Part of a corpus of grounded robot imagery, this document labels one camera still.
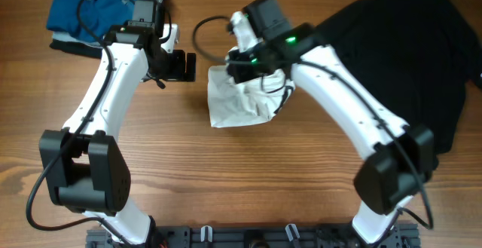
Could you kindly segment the white t-shirt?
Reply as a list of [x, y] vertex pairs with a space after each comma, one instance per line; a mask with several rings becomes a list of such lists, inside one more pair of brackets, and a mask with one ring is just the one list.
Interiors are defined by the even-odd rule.
[[267, 123], [277, 116], [296, 89], [281, 70], [240, 84], [227, 71], [226, 65], [208, 70], [207, 103], [214, 128]]

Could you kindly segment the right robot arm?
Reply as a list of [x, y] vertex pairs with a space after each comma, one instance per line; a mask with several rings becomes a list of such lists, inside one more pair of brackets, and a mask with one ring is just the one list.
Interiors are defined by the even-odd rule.
[[237, 47], [227, 55], [236, 81], [282, 71], [346, 133], [363, 160], [354, 178], [361, 205], [351, 229], [360, 242], [380, 244], [416, 194], [428, 199], [432, 132], [411, 127], [377, 101], [308, 23], [265, 33], [231, 22], [227, 30], [236, 37]]

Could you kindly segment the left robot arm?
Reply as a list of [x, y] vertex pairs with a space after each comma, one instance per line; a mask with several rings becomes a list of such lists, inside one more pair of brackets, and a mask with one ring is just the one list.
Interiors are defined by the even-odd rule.
[[53, 204], [98, 222], [120, 247], [165, 247], [156, 222], [130, 198], [131, 175], [117, 145], [133, 94], [147, 79], [193, 81], [195, 56], [175, 50], [178, 33], [116, 33], [79, 107], [60, 130], [39, 141]]

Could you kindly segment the folded blue shirt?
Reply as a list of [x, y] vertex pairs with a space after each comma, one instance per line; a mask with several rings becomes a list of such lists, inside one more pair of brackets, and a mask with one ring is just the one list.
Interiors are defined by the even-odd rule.
[[95, 33], [102, 36], [112, 25], [123, 24], [133, 15], [130, 0], [53, 0], [46, 28], [53, 32], [66, 32], [80, 41], [94, 42], [77, 17]]

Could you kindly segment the folded black garment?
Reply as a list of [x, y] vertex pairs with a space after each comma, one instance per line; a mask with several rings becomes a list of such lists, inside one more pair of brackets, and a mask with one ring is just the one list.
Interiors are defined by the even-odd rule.
[[101, 58], [102, 57], [102, 49], [99, 51], [99, 52], [95, 52], [94, 49], [80, 49], [78, 46], [70, 46], [70, 45], [67, 45], [64, 49], [60, 50], [60, 49], [55, 49], [52, 47], [52, 42], [50, 43], [50, 48], [54, 49], [54, 50], [58, 50], [58, 51], [62, 51], [62, 52], [66, 52], [68, 54], [75, 54], [75, 55], [79, 55], [79, 56], [83, 56], [83, 57], [92, 57], [92, 58]]

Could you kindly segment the folded light denim garment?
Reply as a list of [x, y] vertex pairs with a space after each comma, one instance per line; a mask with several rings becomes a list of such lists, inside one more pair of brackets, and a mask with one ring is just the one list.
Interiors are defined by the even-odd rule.
[[[163, 0], [156, 0], [159, 3], [163, 3]], [[52, 47], [55, 49], [64, 49], [67, 45], [70, 45], [72, 47], [78, 46], [80, 49], [94, 49], [94, 51], [97, 53], [102, 49], [101, 44], [99, 43], [100, 40], [103, 40], [107, 43], [112, 43], [114, 41], [114, 38], [110, 36], [113, 32], [130, 32], [132, 29], [138, 29], [138, 28], [150, 28], [150, 27], [144, 27], [144, 26], [128, 26], [126, 21], [123, 24], [118, 24], [118, 25], [112, 25], [107, 33], [105, 33], [102, 36], [97, 36], [95, 35], [94, 32], [92, 32], [90, 29], [87, 28], [87, 26], [83, 23], [80, 17], [77, 17], [78, 22], [80, 23], [81, 27], [86, 30], [94, 39], [94, 42], [85, 42], [85, 41], [80, 41], [77, 40], [76, 38], [73, 38], [70, 36], [70, 34], [66, 32], [53, 32], [53, 42], [52, 42]]]

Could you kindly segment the black t-shirt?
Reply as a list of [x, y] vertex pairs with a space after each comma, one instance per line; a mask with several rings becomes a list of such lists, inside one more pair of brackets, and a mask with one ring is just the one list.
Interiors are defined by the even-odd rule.
[[357, 0], [317, 31], [387, 109], [451, 150], [465, 85], [481, 86], [481, 42], [451, 0]]

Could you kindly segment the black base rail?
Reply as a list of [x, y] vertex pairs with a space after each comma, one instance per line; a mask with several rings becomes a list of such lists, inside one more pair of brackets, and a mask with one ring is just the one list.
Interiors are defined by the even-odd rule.
[[[202, 228], [158, 227], [165, 240], [153, 247], [397, 247], [420, 248], [417, 225], [397, 223], [375, 244], [366, 244], [350, 224], [322, 224], [311, 227]], [[85, 247], [125, 247], [105, 230], [87, 231]]]

